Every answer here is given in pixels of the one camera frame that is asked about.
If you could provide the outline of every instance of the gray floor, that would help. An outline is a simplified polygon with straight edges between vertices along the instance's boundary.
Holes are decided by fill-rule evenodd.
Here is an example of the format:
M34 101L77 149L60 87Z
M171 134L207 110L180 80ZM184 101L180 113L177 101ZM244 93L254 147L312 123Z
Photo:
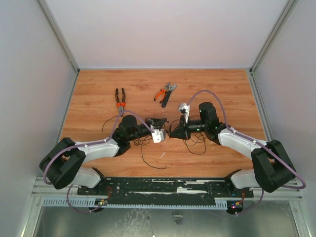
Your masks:
M298 237L288 202L266 201L242 216L221 210L116 209L77 214L67 207L45 207L36 237Z

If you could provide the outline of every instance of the wooden table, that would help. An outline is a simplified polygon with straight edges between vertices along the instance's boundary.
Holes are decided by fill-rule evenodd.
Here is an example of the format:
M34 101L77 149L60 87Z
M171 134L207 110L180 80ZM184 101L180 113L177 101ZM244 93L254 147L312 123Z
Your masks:
M166 108L154 95L167 82L176 83ZM111 70L80 71L75 91L64 125L62 138L71 137L74 141L93 141L106 138L112 129L114 120L109 121L103 132L103 123L118 114L115 102L115 89L124 87L126 92L125 109L136 112L140 117L179 119L177 107L181 102L187 103L197 91L209 89L222 100L228 123L235 129L265 139L258 112L244 70ZM198 105L212 102L220 121L223 114L216 99L208 94L198 95L191 104L190 115L198 115ZM106 176L178 176L178 177L221 177L236 169L252 168L251 160L243 155L206 141L203 155L191 154L184 142L167 137L163 142L152 141L143 147L131 143L131 149L124 155L114 158L100 158L84 164L96 167ZM190 147L195 153L204 150L204 143Z

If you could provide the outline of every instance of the white wall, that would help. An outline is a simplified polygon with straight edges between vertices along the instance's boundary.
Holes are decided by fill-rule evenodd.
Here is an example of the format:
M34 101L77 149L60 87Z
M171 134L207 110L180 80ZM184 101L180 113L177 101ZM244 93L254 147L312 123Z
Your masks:
M249 68L286 0L46 0L80 68Z
M255 72L275 137L307 181L316 225L316 1L301 0Z
M75 73L35 0L0 1L0 236L20 232Z

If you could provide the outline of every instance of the orange handled pliers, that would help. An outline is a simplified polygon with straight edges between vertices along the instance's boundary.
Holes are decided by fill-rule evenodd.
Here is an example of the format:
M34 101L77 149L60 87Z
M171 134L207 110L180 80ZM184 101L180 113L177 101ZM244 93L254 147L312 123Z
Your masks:
M157 98L162 95L162 100L160 101L160 103L162 103L164 97L166 96L167 92L168 92L168 87L169 87L170 83L168 82L167 85L163 88L163 89L160 89L160 92L158 92L155 97L154 97L154 101L157 100Z
M116 88L115 90L115 99L117 101L117 107L118 107L118 112L121 113L124 111L124 107L126 105L125 103L125 98L126 98L126 95L125 95L125 91L124 91L124 88L122 88L122 94L123 94L123 97L122 97L122 102L119 101L119 89Z

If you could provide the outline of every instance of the hand tool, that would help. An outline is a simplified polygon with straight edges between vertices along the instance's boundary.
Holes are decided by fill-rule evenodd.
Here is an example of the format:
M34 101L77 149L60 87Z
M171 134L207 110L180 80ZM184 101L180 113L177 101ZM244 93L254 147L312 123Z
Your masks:
M167 89L168 89L168 86L170 85L170 83L168 82L167 85L163 88L163 89L160 89L160 91L155 95L154 97L154 101L157 100L157 98L162 95L162 100L160 101L160 103L162 103L164 97L166 96L166 93L167 93Z
M168 91L167 93L165 94L163 100L160 102L162 103L161 107L166 107L167 103L168 103L168 100L169 100L169 97L171 95L171 92L174 91L174 89L177 87L177 84L174 83L173 85L168 85Z
M124 111L124 107L125 107L125 105L126 105L126 103L125 103L126 95L125 95L124 88L122 88L122 94L123 94L123 96L122 96L122 102L120 102L120 101L119 101L119 89L116 88L116 90L115 90L115 99L116 99L116 101L117 101L117 107L118 107L118 112L119 112L119 113L121 113L121 112Z

